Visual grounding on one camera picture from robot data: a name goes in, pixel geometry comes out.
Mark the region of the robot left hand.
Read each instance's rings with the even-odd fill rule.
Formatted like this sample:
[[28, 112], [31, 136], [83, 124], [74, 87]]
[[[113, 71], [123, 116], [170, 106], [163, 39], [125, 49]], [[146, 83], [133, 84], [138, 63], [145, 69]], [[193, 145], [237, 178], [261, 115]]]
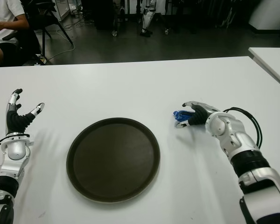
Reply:
[[26, 128], [43, 111], [45, 104], [39, 103], [36, 108], [25, 115], [19, 115], [18, 109], [21, 104], [17, 104], [23, 89], [16, 89], [10, 96], [6, 107], [6, 135], [12, 133], [25, 133]]

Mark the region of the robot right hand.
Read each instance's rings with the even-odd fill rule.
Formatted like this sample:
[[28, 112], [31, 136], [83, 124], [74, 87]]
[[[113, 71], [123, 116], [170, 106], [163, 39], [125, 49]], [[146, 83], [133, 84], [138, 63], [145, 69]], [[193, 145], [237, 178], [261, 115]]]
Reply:
[[177, 121], [176, 128], [183, 128], [187, 126], [205, 125], [208, 117], [219, 110], [206, 103], [197, 101], [188, 101], [182, 104], [182, 107], [189, 106], [193, 112], [189, 119], [185, 121]]

